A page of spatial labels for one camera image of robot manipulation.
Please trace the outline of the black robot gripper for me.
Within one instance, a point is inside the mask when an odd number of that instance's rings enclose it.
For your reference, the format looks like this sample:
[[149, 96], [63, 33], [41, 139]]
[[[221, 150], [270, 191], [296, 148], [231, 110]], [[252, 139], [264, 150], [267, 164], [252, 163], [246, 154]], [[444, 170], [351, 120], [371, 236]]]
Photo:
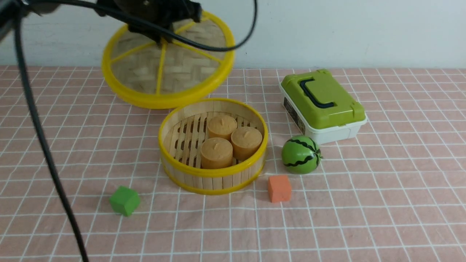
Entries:
[[[203, 12], [200, 3], [191, 0], [97, 0], [96, 4], [138, 17], [171, 32], [174, 32], [176, 22], [188, 19], [201, 22]], [[173, 43], [173, 38], [170, 36], [126, 22], [114, 15], [109, 16], [125, 22], [129, 32], [144, 35], [155, 41], [157, 45], [161, 45], [162, 40]]]

